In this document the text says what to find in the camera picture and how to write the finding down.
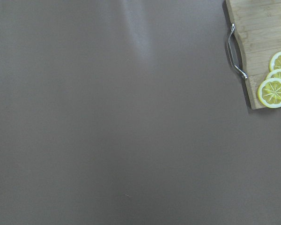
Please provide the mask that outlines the lemon slice middle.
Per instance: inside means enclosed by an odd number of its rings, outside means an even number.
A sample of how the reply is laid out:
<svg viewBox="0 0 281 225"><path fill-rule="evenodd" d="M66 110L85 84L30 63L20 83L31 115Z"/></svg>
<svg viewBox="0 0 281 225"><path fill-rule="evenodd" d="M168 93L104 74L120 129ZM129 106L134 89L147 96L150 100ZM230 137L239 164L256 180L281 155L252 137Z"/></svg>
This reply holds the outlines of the lemon slice middle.
<svg viewBox="0 0 281 225"><path fill-rule="evenodd" d="M280 69L274 69L273 71L269 72L266 76L266 80L270 78L279 78L281 79L281 68Z"/></svg>

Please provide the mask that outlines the bamboo cutting board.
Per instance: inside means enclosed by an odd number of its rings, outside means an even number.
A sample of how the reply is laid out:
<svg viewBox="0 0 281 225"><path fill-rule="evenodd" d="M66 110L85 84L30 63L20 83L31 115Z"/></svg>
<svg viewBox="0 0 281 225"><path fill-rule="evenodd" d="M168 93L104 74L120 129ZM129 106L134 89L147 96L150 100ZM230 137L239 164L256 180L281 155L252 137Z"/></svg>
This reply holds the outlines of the bamboo cutting board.
<svg viewBox="0 0 281 225"><path fill-rule="evenodd" d="M263 108L257 89L269 72L270 59L281 52L281 0L228 0L231 23L228 45L234 36L241 61L232 67L244 80L251 109Z"/></svg>

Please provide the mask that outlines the lemon slice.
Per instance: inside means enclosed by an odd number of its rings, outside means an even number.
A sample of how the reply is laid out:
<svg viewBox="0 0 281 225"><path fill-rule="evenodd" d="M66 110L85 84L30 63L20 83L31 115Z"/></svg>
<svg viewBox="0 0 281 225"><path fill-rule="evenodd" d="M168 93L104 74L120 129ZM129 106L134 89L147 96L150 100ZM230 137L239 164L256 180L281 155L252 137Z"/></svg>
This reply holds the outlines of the lemon slice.
<svg viewBox="0 0 281 225"><path fill-rule="evenodd" d="M269 71L281 69L281 52L277 52L269 62Z"/></svg>
<svg viewBox="0 0 281 225"><path fill-rule="evenodd" d="M274 69L273 71L269 72L266 76L266 80L270 78L279 78L281 79L281 68L280 69Z"/></svg>

